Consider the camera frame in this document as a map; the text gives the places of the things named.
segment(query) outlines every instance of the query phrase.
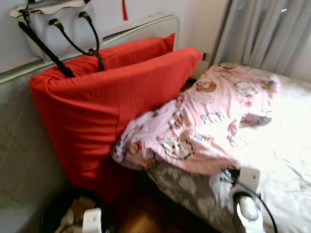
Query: trash bin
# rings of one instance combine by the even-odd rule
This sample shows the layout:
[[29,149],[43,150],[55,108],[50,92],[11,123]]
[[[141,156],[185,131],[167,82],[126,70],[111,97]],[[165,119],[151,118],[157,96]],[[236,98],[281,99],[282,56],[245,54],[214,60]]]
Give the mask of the trash bin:
[[84,188],[71,188],[60,193],[47,207],[40,222],[40,233],[54,233],[60,226],[62,217],[71,207],[74,199],[88,198],[95,202],[95,208],[102,210],[102,232],[107,230],[106,206],[102,198],[91,190]]

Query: gray floral bedsheet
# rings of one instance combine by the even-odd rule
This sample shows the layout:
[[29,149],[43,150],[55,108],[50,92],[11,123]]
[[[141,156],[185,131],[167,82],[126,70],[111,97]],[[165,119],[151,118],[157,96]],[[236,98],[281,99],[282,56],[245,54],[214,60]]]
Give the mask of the gray floral bedsheet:
[[[248,68],[267,76],[268,72]],[[241,161],[261,171],[259,190],[279,233],[311,233],[311,83],[280,77],[282,88],[273,120],[240,130]],[[220,176],[190,174],[160,162],[148,171],[157,187],[223,233],[235,233],[230,186]],[[261,208],[266,232],[269,215]]]

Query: pink blanket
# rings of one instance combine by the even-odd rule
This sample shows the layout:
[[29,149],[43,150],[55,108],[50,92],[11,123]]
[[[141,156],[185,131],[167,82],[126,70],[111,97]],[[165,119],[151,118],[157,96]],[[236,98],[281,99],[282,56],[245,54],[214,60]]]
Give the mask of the pink blanket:
[[239,167],[235,135],[240,126],[272,117],[277,76],[259,77],[241,67],[211,67],[186,92],[132,120],[112,150],[117,163],[147,170],[165,160],[192,173]]

